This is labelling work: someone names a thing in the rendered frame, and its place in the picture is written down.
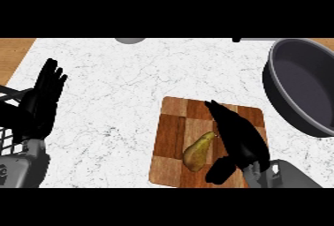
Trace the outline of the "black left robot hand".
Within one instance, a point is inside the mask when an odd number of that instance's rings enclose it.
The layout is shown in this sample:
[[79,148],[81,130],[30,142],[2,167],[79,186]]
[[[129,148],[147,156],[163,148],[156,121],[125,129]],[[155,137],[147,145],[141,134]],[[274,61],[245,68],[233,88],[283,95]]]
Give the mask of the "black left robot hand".
[[13,142],[45,139],[50,135],[57,102],[67,76],[61,73],[57,61],[47,59],[38,73],[33,88],[25,93],[17,108],[27,114],[26,125],[13,130]]

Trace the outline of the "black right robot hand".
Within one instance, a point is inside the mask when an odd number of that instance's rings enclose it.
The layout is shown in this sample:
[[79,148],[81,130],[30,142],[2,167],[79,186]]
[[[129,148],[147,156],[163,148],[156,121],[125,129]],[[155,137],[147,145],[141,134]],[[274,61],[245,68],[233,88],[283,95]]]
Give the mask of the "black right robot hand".
[[205,181],[221,185],[236,169],[240,169],[249,188],[261,188],[261,173],[270,166],[270,154],[261,135],[251,122],[214,100],[205,102],[217,122],[217,131],[227,156],[217,158]]

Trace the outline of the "wooden checkered cutting board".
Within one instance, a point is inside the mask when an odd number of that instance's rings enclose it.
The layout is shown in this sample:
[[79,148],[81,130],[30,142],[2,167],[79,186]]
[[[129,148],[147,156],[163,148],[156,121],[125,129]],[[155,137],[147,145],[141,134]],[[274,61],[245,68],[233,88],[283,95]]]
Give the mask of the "wooden checkered cutting board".
[[205,181],[217,159],[227,156],[217,122],[202,101],[165,96],[150,158],[149,181],[178,188],[259,188],[254,175],[234,168],[221,185]]

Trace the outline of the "yellow-green pear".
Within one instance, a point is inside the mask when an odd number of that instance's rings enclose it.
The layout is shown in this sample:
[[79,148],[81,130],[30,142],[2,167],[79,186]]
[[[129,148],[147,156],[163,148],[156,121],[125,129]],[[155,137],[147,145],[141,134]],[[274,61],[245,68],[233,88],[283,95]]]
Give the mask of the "yellow-green pear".
[[203,168],[206,150],[215,136],[214,132],[206,132],[183,151],[183,165],[192,172]]

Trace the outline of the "dark grey pot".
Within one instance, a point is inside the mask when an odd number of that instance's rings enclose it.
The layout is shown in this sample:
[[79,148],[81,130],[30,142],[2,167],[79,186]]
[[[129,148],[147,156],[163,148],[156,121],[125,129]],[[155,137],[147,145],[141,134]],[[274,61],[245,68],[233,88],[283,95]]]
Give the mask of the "dark grey pot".
[[268,50],[261,83],[286,123],[308,136],[334,137],[334,51],[305,38],[280,38]]

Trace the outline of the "grey round object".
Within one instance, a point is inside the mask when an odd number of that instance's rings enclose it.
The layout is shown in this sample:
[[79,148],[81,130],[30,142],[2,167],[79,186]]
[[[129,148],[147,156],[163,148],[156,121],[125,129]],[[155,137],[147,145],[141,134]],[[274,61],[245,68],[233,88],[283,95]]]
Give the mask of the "grey round object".
[[144,40],[144,38],[115,38],[115,40],[122,44],[135,44]]

